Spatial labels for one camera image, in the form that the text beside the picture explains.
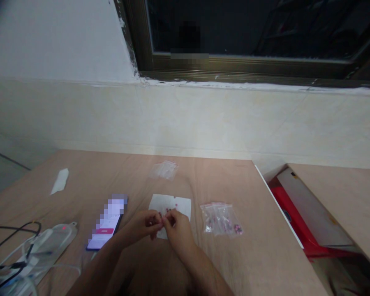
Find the white paper card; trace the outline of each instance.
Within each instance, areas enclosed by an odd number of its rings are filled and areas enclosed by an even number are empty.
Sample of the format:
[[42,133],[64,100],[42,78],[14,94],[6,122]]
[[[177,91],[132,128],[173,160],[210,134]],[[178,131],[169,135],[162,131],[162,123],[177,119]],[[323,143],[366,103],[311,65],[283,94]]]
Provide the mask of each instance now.
[[54,194],[55,192],[62,191],[65,188],[68,176],[69,176],[68,169],[63,169],[59,172],[55,184],[53,185],[51,195]]
[[[177,209],[178,212],[186,215],[189,218],[192,212],[192,201],[182,197],[174,197],[171,195],[154,194],[149,204],[149,210],[157,210],[162,214],[166,215],[168,210]],[[162,228],[157,232],[158,238],[167,239],[166,229]]]

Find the small plastic bag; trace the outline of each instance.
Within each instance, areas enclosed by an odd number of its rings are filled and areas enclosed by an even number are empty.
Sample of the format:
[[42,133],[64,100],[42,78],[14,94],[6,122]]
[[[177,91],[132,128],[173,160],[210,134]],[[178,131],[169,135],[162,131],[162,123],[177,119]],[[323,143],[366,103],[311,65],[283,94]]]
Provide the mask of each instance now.
[[225,205],[225,203],[213,202],[211,204],[212,204],[213,210],[214,210],[214,229],[213,229],[213,233],[214,233],[215,236],[224,235],[225,231],[223,229],[223,220],[222,220],[221,214],[219,213],[218,209],[219,209],[219,207],[223,207]]
[[203,213],[204,232],[210,233],[213,231],[213,227],[214,227],[214,220],[213,220],[214,218],[213,218],[212,213],[215,213],[215,212],[213,212],[214,211],[213,206],[212,204],[207,203],[207,204],[201,205],[200,208]]
[[175,162],[165,160],[161,163],[154,164],[149,177],[158,179],[159,177],[172,181],[178,171],[178,165]]
[[152,179],[158,179],[160,177],[160,172],[162,170],[163,163],[154,164],[150,173],[149,177]]
[[243,227],[237,219],[232,205],[224,205],[218,208],[224,232],[230,238],[235,238],[243,234]]
[[178,165],[175,162],[165,160],[160,171],[160,176],[166,180],[172,181],[178,171]]

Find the smartphone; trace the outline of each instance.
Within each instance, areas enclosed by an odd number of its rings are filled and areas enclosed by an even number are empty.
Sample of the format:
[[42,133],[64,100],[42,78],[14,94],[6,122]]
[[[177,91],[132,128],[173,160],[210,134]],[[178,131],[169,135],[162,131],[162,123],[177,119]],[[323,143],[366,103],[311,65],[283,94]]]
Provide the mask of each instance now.
[[86,247],[87,251],[100,250],[110,238],[118,231],[123,211],[127,205],[126,199],[109,199],[105,206],[104,214],[100,215],[100,224],[96,225],[96,232],[93,232],[92,239]]

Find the window frame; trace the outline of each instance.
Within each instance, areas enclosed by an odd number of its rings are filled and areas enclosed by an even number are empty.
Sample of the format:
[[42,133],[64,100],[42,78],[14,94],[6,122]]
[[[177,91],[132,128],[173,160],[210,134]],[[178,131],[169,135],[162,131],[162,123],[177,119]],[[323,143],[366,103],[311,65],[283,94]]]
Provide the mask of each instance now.
[[206,60],[171,59],[153,53],[145,0],[115,0],[131,60],[141,77],[162,81],[275,83],[353,88],[370,81],[353,79],[370,61],[370,44],[354,61],[211,55]]

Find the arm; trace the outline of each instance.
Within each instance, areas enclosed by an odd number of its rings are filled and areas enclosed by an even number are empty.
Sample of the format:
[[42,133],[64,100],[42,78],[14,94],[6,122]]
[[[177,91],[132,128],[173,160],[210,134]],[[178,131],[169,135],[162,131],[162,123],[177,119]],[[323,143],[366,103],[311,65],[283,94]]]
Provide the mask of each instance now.
[[194,242],[189,219],[171,210],[162,222],[170,244],[188,272],[206,295],[234,295],[207,255]]
[[67,295],[103,295],[111,279],[120,253],[145,236],[152,240],[163,224],[157,211],[147,210],[135,214],[97,253]]

